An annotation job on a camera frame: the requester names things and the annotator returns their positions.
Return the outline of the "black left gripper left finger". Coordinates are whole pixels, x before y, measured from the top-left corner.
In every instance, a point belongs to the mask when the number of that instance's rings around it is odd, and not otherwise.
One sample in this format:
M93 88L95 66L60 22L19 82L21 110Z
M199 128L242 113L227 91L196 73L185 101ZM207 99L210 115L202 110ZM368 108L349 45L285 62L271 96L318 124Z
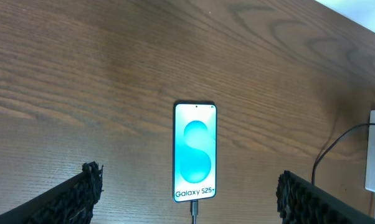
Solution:
M89 224L101 197L103 166L82 164L82 172L0 215L7 224Z

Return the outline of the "blue Galaxy smartphone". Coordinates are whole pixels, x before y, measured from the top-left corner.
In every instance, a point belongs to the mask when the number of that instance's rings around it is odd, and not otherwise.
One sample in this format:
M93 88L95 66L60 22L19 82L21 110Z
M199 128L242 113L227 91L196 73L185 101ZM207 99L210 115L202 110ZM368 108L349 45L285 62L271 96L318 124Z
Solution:
M173 200L215 197L217 193L217 106L208 100L173 105Z

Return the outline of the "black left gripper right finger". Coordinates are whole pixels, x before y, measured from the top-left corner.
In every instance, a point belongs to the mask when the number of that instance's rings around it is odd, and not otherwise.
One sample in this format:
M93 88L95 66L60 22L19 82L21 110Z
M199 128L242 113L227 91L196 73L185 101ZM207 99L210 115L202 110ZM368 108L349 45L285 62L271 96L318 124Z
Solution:
M375 224L372 218L290 171L278 178L277 212L283 223Z

